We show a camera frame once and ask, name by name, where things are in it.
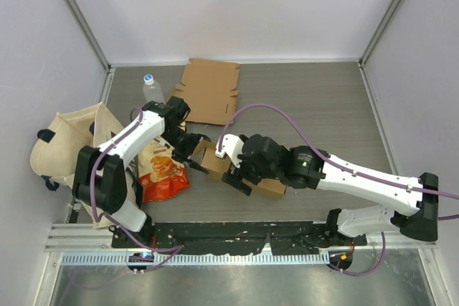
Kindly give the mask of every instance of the metal floor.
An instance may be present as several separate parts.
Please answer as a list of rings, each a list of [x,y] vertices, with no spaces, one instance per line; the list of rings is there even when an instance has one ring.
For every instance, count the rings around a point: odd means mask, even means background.
[[[129,124],[134,106],[143,105],[143,76],[152,74],[168,95],[180,83],[184,66],[118,67],[108,97],[108,108]],[[238,107],[266,102],[285,110],[312,141],[353,163],[390,172],[376,121],[359,67],[355,62],[243,64],[238,83]],[[189,132],[217,140],[222,126],[187,123]],[[277,113],[255,109],[243,114],[231,133],[269,135],[286,146],[303,144]],[[207,180],[198,171],[187,172],[191,187],[174,199],[152,202],[143,209],[156,221],[289,221],[324,220],[328,210],[356,209],[369,201],[344,193],[288,189],[273,201],[246,197],[239,191]]]
[[[352,270],[369,269],[379,255],[359,250]],[[409,249],[388,250],[385,263],[366,277],[341,275],[325,265],[164,267],[136,276],[126,270],[61,267],[51,305],[435,305],[417,250]],[[80,287],[69,285],[75,273]]]

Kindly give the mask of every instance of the food image on bag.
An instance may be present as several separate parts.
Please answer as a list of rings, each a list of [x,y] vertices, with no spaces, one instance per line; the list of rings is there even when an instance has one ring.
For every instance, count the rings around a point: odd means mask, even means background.
[[[142,202],[167,200],[189,186],[185,166],[172,159],[172,150],[164,139],[157,138],[138,154]]]

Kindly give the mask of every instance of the plastic water bottle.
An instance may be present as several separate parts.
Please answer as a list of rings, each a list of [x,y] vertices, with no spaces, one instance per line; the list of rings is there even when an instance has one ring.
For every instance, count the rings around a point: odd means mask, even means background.
[[[147,102],[154,101],[165,103],[163,90],[161,90],[161,86],[155,81],[153,75],[146,75],[143,77],[143,95]]]

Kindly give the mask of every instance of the flattened cardboard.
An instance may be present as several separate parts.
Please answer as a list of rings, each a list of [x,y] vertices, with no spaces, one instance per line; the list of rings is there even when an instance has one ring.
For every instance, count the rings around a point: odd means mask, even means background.
[[[231,165],[229,158],[220,159],[215,156],[215,144],[203,140],[194,150],[193,156],[204,151],[201,160],[201,166],[209,171],[208,177],[215,181],[221,181],[223,173],[228,171]],[[256,186],[249,181],[243,180],[248,186],[252,188],[253,193],[258,193],[262,196],[270,197],[272,199],[281,199],[285,195],[286,187],[275,179],[263,179]]]
[[[224,125],[236,112],[239,64],[190,59],[181,84],[171,95],[183,98],[191,112],[187,121]]]

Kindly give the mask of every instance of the white wall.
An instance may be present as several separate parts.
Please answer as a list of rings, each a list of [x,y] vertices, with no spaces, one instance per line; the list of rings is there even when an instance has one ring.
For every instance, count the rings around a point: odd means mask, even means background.
[[[360,58],[390,0],[77,0],[110,62]]]
[[[0,0],[0,37],[0,300],[32,305],[70,190],[48,191],[30,151],[57,111],[95,103],[103,69],[63,0]]]
[[[368,64],[377,106],[403,174],[440,177],[458,193],[459,0],[405,0]],[[440,199],[440,213],[459,202]],[[440,248],[457,286],[459,221],[440,224]]]

